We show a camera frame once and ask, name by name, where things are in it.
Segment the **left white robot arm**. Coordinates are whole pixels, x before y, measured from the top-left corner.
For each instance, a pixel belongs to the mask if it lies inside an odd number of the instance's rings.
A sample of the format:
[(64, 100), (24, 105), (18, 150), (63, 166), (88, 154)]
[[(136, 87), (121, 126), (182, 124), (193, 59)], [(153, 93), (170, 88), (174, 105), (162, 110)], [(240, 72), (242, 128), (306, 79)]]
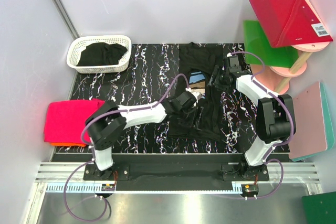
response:
[(105, 102), (85, 122), (84, 133), (88, 133), (93, 145), (93, 161), (99, 171), (113, 166), (112, 147), (119, 136), (128, 128), (164, 121), (185, 121), (197, 108), (200, 92), (190, 88), (177, 97), (160, 99), (145, 105), (123, 106)]

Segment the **black printed t-shirt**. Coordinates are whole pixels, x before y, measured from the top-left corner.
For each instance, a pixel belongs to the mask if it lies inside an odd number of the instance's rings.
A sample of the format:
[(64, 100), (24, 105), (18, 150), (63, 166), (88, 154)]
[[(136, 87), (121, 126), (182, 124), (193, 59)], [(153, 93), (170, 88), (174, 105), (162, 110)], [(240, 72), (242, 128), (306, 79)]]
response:
[(200, 72), (204, 79), (205, 97), (198, 101), (185, 121), (171, 120), (168, 136), (192, 140), (219, 141), (221, 132), (219, 121), (221, 111), (221, 93), (215, 87), (208, 86), (216, 65), (223, 64), (224, 48), (210, 44), (200, 46), (193, 42), (179, 46), (179, 73), (190, 79), (192, 74)]

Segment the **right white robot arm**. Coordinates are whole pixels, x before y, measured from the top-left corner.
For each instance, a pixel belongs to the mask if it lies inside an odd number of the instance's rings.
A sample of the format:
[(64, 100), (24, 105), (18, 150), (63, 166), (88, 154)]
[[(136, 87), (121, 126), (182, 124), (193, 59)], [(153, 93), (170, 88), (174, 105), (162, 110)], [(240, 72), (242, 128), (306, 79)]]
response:
[(256, 75), (243, 70), (238, 52), (228, 53), (223, 66), (215, 66), (209, 86), (222, 92), (232, 89), (244, 94), (257, 106), (256, 139), (242, 155), (237, 173), (242, 179), (251, 179), (262, 172), (270, 153), (286, 145), (296, 132), (293, 100), (290, 95), (280, 95), (256, 79)]

